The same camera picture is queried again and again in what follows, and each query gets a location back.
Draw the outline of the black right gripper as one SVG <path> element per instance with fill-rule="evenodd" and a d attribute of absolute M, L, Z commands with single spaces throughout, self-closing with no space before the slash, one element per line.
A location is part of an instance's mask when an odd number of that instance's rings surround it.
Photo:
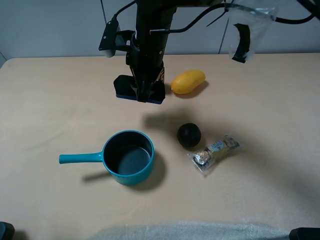
<path fill-rule="evenodd" d="M 126 58 L 132 80 L 130 87 L 136 94 L 138 102 L 146 103 L 152 93 L 152 88 L 157 77 L 164 66 L 163 57 L 168 41 L 167 34 L 148 35 L 146 42 L 139 43 L 137 33 L 132 38 L 132 51 L 130 57 Z"/>

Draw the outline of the black right robot base corner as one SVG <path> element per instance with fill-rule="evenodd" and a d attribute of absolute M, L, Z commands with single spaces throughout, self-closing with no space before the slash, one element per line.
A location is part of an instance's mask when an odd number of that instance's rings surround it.
<path fill-rule="evenodd" d="M 290 240 L 320 240 L 320 228 L 299 227 L 289 233 Z"/>

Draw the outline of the black left robot base corner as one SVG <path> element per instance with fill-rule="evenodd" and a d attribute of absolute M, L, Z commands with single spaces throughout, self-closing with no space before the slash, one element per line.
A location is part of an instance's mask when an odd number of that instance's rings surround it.
<path fill-rule="evenodd" d="M 0 240 L 12 240 L 15 234 L 15 228 L 7 222 L 0 222 Z"/>

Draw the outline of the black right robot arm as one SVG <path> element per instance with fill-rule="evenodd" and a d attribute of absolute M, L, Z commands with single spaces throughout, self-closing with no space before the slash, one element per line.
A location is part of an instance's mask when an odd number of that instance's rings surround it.
<path fill-rule="evenodd" d="M 169 34 L 183 33 L 206 14 L 228 5 L 221 0 L 138 0 L 135 33 L 126 51 L 131 76 L 120 75 L 113 83 L 116 96 L 143 103 L 161 104 L 166 97 L 163 63 Z M 172 29 L 178 7 L 205 7 L 187 26 Z"/>

